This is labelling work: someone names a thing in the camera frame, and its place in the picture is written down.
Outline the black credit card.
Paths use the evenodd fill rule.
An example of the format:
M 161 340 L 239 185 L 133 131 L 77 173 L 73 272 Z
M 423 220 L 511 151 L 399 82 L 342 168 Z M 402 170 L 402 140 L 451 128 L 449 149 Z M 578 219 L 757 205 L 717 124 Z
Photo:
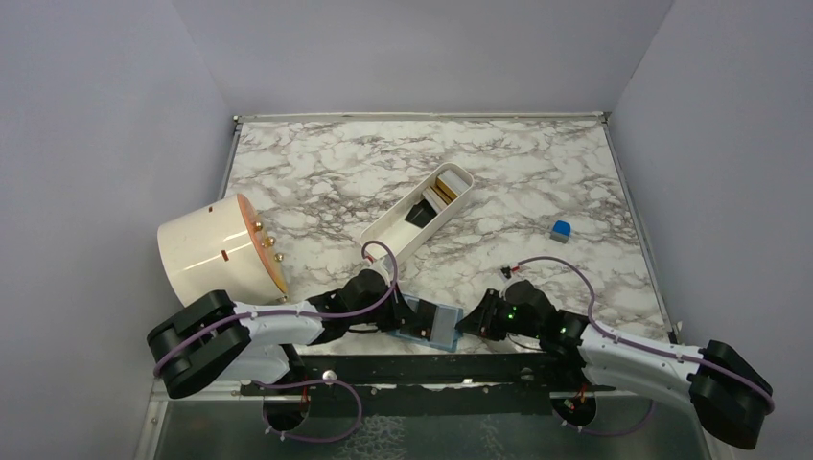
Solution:
M 428 301 L 419 300 L 415 308 L 415 319 L 410 324 L 409 333 L 418 338 L 429 340 L 438 307 Z

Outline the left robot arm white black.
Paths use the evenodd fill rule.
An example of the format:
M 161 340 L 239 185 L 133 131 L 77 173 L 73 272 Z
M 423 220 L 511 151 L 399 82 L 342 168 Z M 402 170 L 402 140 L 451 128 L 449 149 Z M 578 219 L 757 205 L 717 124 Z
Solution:
M 216 380 L 264 380 L 286 394 L 301 381 L 293 346 L 340 340 L 362 325 L 375 333 L 416 327 L 420 301 L 373 269 L 341 288 L 281 306 L 239 304 L 225 290 L 212 290 L 148 333 L 153 373 L 173 399 Z

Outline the grey card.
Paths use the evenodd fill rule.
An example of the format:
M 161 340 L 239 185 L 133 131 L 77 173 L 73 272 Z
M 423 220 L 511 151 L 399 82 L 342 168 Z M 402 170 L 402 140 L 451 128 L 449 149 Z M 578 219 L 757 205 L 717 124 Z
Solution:
M 456 346 L 458 335 L 455 326 L 460 313 L 461 309 L 457 307 L 437 307 L 431 327 L 431 344 L 443 349 L 453 349 Z

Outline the blue leather card holder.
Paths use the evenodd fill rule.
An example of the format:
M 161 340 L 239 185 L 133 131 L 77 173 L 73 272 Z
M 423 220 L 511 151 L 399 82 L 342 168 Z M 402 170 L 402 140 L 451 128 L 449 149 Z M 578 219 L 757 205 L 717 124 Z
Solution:
M 421 346 L 453 353 L 462 333 L 455 327 L 465 311 L 460 307 L 435 304 L 412 295 L 404 295 L 413 312 L 413 321 L 388 332 L 389 335 Z

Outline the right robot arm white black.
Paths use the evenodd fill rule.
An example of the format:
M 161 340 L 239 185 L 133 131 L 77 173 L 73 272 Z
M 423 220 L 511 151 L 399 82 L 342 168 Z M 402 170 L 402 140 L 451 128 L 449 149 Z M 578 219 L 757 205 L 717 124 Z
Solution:
M 487 289 L 455 327 L 494 341 L 510 334 L 534 339 L 556 360 L 553 377 L 561 387 L 608 386 L 684 409 L 711 436 L 738 449 L 755 448 L 771 412 L 771 385 L 729 344 L 625 337 L 586 315 L 556 309 L 526 280 L 503 292 Z

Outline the white oblong plastic tray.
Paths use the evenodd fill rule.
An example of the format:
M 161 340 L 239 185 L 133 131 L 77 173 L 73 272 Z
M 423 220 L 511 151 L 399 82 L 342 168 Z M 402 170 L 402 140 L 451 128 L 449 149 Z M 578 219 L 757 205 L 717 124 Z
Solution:
M 401 264 L 466 206 L 474 186 L 471 173 L 444 163 L 362 231 L 359 243 L 382 242 Z

